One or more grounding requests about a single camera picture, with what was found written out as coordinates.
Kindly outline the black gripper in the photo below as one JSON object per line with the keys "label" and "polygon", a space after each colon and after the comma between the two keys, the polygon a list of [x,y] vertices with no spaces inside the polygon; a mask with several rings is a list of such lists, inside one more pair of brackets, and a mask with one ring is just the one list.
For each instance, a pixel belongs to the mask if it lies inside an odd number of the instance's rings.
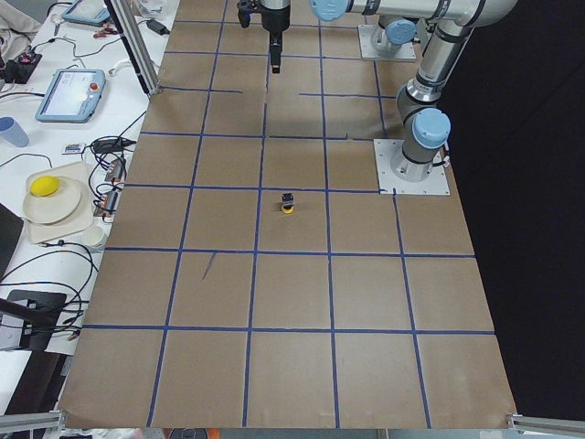
{"label": "black gripper", "polygon": [[271,72],[278,74],[282,64],[282,32],[290,26],[290,0],[260,0],[261,23],[270,33]]}

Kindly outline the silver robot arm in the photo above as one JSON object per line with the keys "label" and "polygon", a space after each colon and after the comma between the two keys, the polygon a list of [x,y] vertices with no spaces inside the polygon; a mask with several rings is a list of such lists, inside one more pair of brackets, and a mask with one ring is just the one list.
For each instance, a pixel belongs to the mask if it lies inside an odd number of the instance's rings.
{"label": "silver robot arm", "polygon": [[397,94],[397,107],[405,139],[391,160],[400,179],[419,183],[433,167],[433,158],[446,143],[451,122],[436,108],[442,89],[477,27],[489,26],[506,16],[515,1],[311,1],[313,14],[331,22],[347,13],[363,16],[422,18],[435,24],[423,50],[417,74]]}
{"label": "silver robot arm", "polygon": [[371,43],[378,51],[396,51],[410,43],[416,32],[416,24],[412,20],[402,16],[382,15],[378,17],[378,28],[371,37]]}

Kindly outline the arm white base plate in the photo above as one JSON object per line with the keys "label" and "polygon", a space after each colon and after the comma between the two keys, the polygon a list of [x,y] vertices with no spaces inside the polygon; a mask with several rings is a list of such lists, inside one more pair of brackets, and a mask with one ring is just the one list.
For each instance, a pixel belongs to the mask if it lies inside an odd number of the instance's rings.
{"label": "arm white base plate", "polygon": [[402,151],[400,139],[375,139],[374,149],[380,194],[449,196],[446,171],[441,163],[441,154],[428,164],[410,162]]}
{"label": "arm white base plate", "polygon": [[359,25],[357,32],[362,59],[414,62],[417,58],[410,41],[395,45],[378,25]]}

